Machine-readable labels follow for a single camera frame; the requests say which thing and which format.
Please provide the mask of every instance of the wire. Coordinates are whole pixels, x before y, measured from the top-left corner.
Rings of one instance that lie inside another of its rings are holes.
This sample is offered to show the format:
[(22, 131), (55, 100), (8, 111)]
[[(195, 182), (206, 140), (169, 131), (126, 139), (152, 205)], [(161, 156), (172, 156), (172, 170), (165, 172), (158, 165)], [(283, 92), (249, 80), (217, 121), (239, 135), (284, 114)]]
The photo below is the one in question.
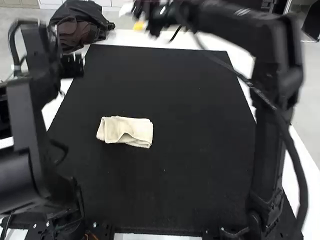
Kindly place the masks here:
[(92, 237), (93, 237), (95, 240), (99, 240), (99, 238), (97, 238), (97, 236), (94, 235), (92, 232), (91, 232), (91, 235), (92, 235)]
[(62, 162), (65, 160), (65, 158), (67, 157), (68, 152), (69, 152), (69, 148), (68, 148), (67, 145), (64, 145), (63, 143), (61, 143), (61, 142), (59, 142), (59, 141), (57, 141), (57, 140), (54, 140), (54, 139), (50, 139), (50, 143), (51, 143), (53, 146), (55, 146), (56, 148), (58, 148), (58, 149), (60, 149), (60, 150), (63, 151), (63, 156), (62, 156), (62, 158), (54, 161), (54, 164), (55, 164), (56, 166), (58, 166), (58, 165), (59, 165), (60, 163), (62, 163)]
[(10, 214), (8, 220), (6, 221), (5, 228), (2, 230), (2, 233), (1, 233), (1, 236), (0, 236), (0, 240), (5, 240), (6, 239), (7, 231), (8, 231), (8, 227), (9, 227), (9, 224), (11, 222), (11, 219), (12, 219), (12, 215)]
[(299, 186), (299, 209), (296, 216), (296, 221), (294, 222), (293, 231), (291, 232), (290, 238), (291, 240), (296, 239), (296, 237), (300, 234), (300, 231), (303, 227), (304, 221), (306, 219), (307, 211), (308, 211), (308, 186), (306, 181), (306, 176), (304, 173), (304, 170), (301, 165), (300, 157), (297, 152), (297, 149), (295, 147), (294, 140), (292, 139), (290, 133), (288, 124), (285, 121), (282, 113), (277, 108), (277, 106), (272, 103), (265, 94), (258, 88), (256, 88), (253, 83), (247, 79), (244, 75), (242, 75), (240, 72), (235, 70), (231, 65), (227, 64), (226, 62), (222, 61), (220, 58), (210, 54), (208, 52), (208, 49), (203, 45), (203, 43), (200, 41), (200, 39), (197, 36), (197, 31), (195, 28), (190, 25), (181, 15), (179, 12), (179, 5), (177, 6), (176, 11), (176, 20), (181, 25), (184, 25), (188, 29), (190, 29), (193, 33), (193, 38), (200, 49), (204, 50), (201, 51), (207, 58), (209, 58), (211, 61), (219, 64), (220, 66), (226, 68), (227, 70), (233, 72), (236, 74), (238, 78), (240, 78), (249, 88), (251, 88), (266, 104), (267, 106), (274, 112), (276, 123), (278, 124), (283, 142), (286, 146), (286, 149), (291, 157), (291, 161), (293, 164), (294, 172), (297, 178), (298, 186)]
[(177, 36), (178, 32), (180, 31), (180, 29), (182, 28), (182, 25), (180, 25), (174, 32), (173, 36), (171, 37), (171, 39), (169, 40), (169, 43), (171, 43)]
[(39, 24), (38, 20), (35, 19), (17, 19), (15, 22), (13, 22), (9, 28), (8, 31), (8, 45), (11, 51), (11, 55), (12, 55), (12, 59), (13, 59), (13, 64), (14, 64), (14, 72), (13, 74), (16, 73), (21, 73), (21, 65), (19, 65), (19, 55), (17, 52), (17, 48), (16, 48), (16, 41), (15, 41), (15, 35), (16, 32), (18, 30), (18, 28), (20, 28), (21, 25), (23, 24)]

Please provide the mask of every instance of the folded towel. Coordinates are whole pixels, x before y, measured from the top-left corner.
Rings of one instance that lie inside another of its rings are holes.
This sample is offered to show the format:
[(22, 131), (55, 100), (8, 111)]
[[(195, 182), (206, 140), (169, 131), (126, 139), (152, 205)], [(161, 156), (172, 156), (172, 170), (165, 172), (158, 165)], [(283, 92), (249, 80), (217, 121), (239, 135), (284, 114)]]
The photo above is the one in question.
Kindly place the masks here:
[(154, 125), (146, 118), (123, 116), (102, 117), (96, 138), (107, 144), (124, 143), (135, 147), (150, 148)]

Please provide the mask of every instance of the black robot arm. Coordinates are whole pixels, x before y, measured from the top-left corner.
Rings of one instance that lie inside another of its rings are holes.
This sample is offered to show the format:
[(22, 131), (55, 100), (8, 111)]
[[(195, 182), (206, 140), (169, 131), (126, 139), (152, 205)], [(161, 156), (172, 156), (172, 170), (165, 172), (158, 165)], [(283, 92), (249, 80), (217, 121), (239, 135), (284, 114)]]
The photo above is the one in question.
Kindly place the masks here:
[[(150, 34), (158, 37), (162, 28), (180, 24), (194, 34), (201, 31), (217, 35), (255, 57), (250, 80), (227, 66), (250, 87), (256, 108), (253, 176), (246, 201), (249, 230), (246, 239), (274, 237), (284, 202), (282, 175), (286, 149), (300, 189), (300, 207), (291, 236), (294, 238), (302, 228), (308, 209), (306, 179), (288, 131), (303, 82), (297, 21), (291, 15), (268, 14), (220, 0), (186, 0), (155, 5), (153, 1), (152, 7), (144, 8), (150, 11), (147, 14)], [(137, 6), (136, 2), (132, 9), (134, 15)], [(196, 36), (195, 40), (203, 49)], [(214, 58), (208, 52), (204, 54), (211, 60)], [(225, 227), (220, 232), (232, 236)]]

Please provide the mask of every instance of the table surface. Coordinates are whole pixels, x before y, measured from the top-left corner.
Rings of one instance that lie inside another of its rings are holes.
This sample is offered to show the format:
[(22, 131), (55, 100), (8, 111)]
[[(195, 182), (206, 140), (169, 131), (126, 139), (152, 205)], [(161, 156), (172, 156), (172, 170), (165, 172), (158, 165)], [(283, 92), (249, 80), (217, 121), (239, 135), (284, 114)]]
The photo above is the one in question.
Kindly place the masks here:
[[(100, 41), (100, 45), (118, 45), (118, 46), (133, 46), (133, 47), (149, 47), (149, 48), (167, 48), (167, 49), (199, 49), (194, 42), (191, 33), (179, 33), (173, 42), (168, 43), (172, 37), (172, 31), (164, 31), (158, 39), (148, 36), (147, 33), (136, 32), (133, 30), (116, 30), (109, 34), (106, 40)], [(253, 57), (242, 48), (234, 45), (222, 38), (201, 33), (200, 39), (204, 42), (208, 49), (214, 51), (227, 51), (233, 67), (241, 72), (246, 77), (250, 78), (254, 59)], [(81, 52), (86, 53), (89, 46), (85, 46)], [(66, 93), (72, 83), (72, 79), (64, 80), (61, 82), (61, 89)], [(248, 87), (240, 81), (243, 94), (248, 102), (248, 106), (254, 116), (255, 109), (252, 107), (252, 101), (249, 95)], [(58, 96), (57, 99), (47, 104), (43, 110), (43, 118), (48, 129), (51, 125), (61, 103), (63, 97)], [(294, 140), (295, 146), (300, 156), (301, 164), (306, 176), (308, 190), (309, 190), (309, 209), (308, 214), (302, 229), (305, 240), (313, 240), (318, 238), (319, 216), (320, 216), (320, 171), (315, 162), (310, 156), (305, 145), (301, 141), (294, 127), (290, 127), (290, 133)], [(13, 144), (12, 138), (7, 138), (0, 141), (0, 149)], [(291, 205), (291, 208), (296, 214), (299, 207), (299, 187), (294, 172), (294, 168), (290, 156), (286, 154), (283, 169), (282, 185)], [(23, 240), (27, 230), (9, 230), (7, 240)], [(150, 240), (150, 235), (144, 234), (120, 234), (115, 235), (115, 240)], [(166, 235), (152, 235), (152, 240), (191, 240), (195, 237), (182, 237), (182, 236), (166, 236)]]

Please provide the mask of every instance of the floor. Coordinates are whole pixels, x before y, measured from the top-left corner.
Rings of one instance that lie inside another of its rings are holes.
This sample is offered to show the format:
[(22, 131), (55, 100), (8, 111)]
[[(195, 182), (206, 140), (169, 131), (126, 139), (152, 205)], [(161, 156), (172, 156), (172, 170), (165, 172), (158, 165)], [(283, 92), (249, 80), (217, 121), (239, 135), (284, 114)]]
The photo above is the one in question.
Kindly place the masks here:
[[(0, 7), (0, 79), (5, 80), (11, 71), (11, 54), (8, 49), (7, 32), (10, 24), (16, 18), (33, 18), (48, 22), (54, 10), (47, 9), (26, 9), (26, 8), (1, 8)], [(106, 19), (114, 22), (117, 29), (132, 29), (134, 23), (131, 17), (118, 18), (117, 12), (104, 12)], [(16, 45), (20, 56), (26, 51), (22, 36), (17, 34)], [(320, 43), (304, 42), (304, 86), (300, 93), (299, 104), (295, 109), (293, 126), (304, 142), (320, 169)]]

